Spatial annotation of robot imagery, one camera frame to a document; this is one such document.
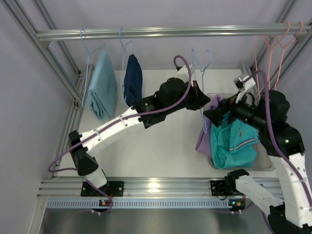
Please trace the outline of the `blue hanger with teal trousers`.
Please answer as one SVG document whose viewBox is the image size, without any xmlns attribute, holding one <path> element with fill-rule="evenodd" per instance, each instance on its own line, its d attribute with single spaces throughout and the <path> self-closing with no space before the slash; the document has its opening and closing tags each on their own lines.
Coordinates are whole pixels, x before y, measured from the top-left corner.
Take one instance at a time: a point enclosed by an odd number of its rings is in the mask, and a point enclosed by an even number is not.
<svg viewBox="0 0 312 234">
<path fill-rule="evenodd" d="M 211 64 L 211 60 L 212 60 L 212 53 L 210 50 L 206 50 L 206 52 L 209 54 L 209 59 L 208 59 L 208 63 L 205 66 L 201 65 L 201 62 L 199 61 L 199 59 L 196 56 L 196 52 L 195 49 L 192 48 L 191 50 L 191 54 L 192 54 L 192 64 L 195 66 L 195 63 L 198 64 L 197 68 L 200 70 L 201 73 L 201 82 L 202 82 L 202 91 L 204 92 L 204 75 L 205 75 L 205 71 L 207 70 L 207 68 L 210 66 Z M 204 117 L 203 112 L 206 110 L 205 108 L 205 104 L 204 106 L 200 109 L 200 117 L 201 117 L 201 121 L 202 121 L 202 130 L 203 132 L 206 134 L 207 133 L 207 123 Z"/>
</svg>

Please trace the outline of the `teal trousers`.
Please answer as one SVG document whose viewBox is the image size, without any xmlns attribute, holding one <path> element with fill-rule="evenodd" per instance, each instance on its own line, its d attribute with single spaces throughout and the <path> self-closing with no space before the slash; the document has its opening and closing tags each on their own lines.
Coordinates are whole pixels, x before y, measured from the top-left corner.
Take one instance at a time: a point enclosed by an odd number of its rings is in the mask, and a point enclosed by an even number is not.
<svg viewBox="0 0 312 234">
<path fill-rule="evenodd" d="M 256 128 L 235 120 L 229 124 L 230 113 L 223 116 L 222 124 L 211 125 L 210 143 L 212 160 L 218 169 L 251 167 L 257 156 L 253 145 L 259 142 Z"/>
</svg>

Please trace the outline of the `purple trousers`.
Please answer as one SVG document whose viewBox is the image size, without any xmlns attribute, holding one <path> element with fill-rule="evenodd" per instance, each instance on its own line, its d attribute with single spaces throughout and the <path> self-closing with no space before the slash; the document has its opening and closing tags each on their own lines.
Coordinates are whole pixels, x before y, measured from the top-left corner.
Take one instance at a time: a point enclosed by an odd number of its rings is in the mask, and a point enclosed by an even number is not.
<svg viewBox="0 0 312 234">
<path fill-rule="evenodd" d="M 213 99 L 210 101 L 208 110 L 216 108 L 221 100 L 223 100 L 223 97 L 219 95 L 214 96 Z M 212 157 L 211 142 L 210 142 L 212 122 L 205 116 L 203 117 L 204 117 L 204 125 L 199 134 L 195 150 L 197 152 L 206 155 L 207 157 Z"/>
</svg>

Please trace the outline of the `pink wire hanger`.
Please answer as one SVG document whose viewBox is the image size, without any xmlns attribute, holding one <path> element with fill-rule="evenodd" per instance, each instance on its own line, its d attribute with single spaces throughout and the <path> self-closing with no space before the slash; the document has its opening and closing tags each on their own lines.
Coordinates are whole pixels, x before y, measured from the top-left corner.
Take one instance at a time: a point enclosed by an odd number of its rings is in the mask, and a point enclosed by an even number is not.
<svg viewBox="0 0 312 234">
<path fill-rule="evenodd" d="M 276 43 L 274 45 L 270 45 L 269 42 L 269 37 L 267 37 L 267 39 L 265 40 L 266 44 L 267 44 L 267 51 L 268 51 L 268 72 L 267 72 L 267 83 L 269 88 L 271 87 L 271 63 L 272 63 L 272 57 L 273 57 L 273 51 L 277 46 L 280 46 L 283 51 L 282 51 L 282 55 L 281 55 L 281 59 L 280 59 L 280 64 L 279 64 L 279 68 L 278 68 L 278 73 L 277 73 L 277 82 L 279 81 L 280 78 L 280 73 L 281 73 L 281 66 L 282 66 L 282 62 L 284 60 L 284 56 L 285 56 L 285 52 L 286 49 L 290 46 L 291 43 L 293 43 L 295 41 L 295 39 L 297 39 L 297 37 L 302 33 L 303 31 L 303 27 L 304 27 L 304 23 L 302 21 L 299 22 L 300 24 L 300 30 L 299 32 L 293 37 L 293 39 L 291 39 L 290 41 L 288 41 L 286 44 L 282 44 L 281 40 L 288 35 L 290 28 L 291 28 L 291 24 L 289 22 L 286 22 L 287 24 L 287 31 L 286 34 L 279 39 L 277 36 L 273 36 L 273 39 L 276 40 Z"/>
</svg>

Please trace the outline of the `pink hanger with purple trousers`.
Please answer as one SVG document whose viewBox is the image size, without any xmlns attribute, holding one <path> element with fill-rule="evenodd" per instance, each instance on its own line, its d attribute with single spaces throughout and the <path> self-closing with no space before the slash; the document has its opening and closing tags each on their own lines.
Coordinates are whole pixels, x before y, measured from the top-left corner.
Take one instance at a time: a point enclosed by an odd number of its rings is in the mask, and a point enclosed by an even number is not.
<svg viewBox="0 0 312 234">
<path fill-rule="evenodd" d="M 257 39 L 258 37 L 254 36 L 254 70 L 258 70 L 258 62 L 261 62 L 261 60 L 263 59 L 263 56 L 265 56 L 266 54 L 268 55 L 268 51 L 267 51 L 267 44 L 265 42 L 265 40 L 267 39 L 267 37 L 269 37 L 269 42 L 270 45 L 274 45 L 276 43 L 276 40 L 273 39 L 273 36 L 260 36 L 263 40 L 264 40 L 264 46 L 263 48 L 259 51 L 257 50 Z"/>
</svg>

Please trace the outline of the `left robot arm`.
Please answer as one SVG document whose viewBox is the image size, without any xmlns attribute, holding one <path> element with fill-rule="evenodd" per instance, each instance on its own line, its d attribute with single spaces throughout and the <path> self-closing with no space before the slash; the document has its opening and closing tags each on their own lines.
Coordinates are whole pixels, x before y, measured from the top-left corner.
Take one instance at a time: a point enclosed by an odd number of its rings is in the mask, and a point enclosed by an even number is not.
<svg viewBox="0 0 312 234">
<path fill-rule="evenodd" d="M 70 154 L 79 176 L 101 190 L 109 187 L 107 176 L 95 159 L 95 154 L 117 140 L 163 122 L 167 115 L 180 109 L 196 111 L 210 98 L 196 81 L 184 82 L 169 78 L 154 95 L 144 97 L 115 119 L 88 132 L 69 134 Z"/>
</svg>

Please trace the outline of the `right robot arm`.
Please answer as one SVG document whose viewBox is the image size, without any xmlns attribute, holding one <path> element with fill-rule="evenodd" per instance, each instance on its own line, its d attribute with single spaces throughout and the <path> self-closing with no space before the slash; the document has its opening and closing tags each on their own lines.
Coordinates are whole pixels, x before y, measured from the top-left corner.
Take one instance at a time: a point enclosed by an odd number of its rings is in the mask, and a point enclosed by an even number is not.
<svg viewBox="0 0 312 234">
<path fill-rule="evenodd" d="M 246 195 L 266 216 L 273 233 L 310 234 L 312 192 L 305 168 L 305 148 L 299 131 L 286 122 L 289 107 L 284 94 L 269 90 L 258 105 L 248 105 L 234 96 L 223 99 L 204 116 L 219 127 L 228 114 L 230 122 L 240 120 L 257 129 L 260 143 L 275 167 L 283 197 L 274 197 L 244 169 L 224 177 L 227 192 Z"/>
</svg>

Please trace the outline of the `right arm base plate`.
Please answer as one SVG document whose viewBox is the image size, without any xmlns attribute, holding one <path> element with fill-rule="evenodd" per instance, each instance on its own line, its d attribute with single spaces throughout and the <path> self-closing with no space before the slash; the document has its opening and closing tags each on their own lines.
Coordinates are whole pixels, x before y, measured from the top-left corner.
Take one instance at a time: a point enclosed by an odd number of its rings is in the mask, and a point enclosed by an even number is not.
<svg viewBox="0 0 312 234">
<path fill-rule="evenodd" d="M 236 195 L 237 191 L 231 182 L 226 180 L 211 180 L 211 192 L 213 196 L 229 196 Z"/>
</svg>

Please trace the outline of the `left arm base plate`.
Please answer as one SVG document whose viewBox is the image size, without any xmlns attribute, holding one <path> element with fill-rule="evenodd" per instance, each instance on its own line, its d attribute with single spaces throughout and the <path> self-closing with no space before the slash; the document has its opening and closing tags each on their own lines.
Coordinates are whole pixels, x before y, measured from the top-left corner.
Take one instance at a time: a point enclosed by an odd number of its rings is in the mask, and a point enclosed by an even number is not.
<svg viewBox="0 0 312 234">
<path fill-rule="evenodd" d="M 99 188 L 102 192 L 106 193 L 110 197 L 122 197 L 124 192 L 124 182 L 123 181 L 110 181 L 107 185 Z M 85 181 L 82 184 L 80 196 L 82 197 L 95 197 L 104 195 L 97 190 L 95 190 L 91 185 Z"/>
</svg>

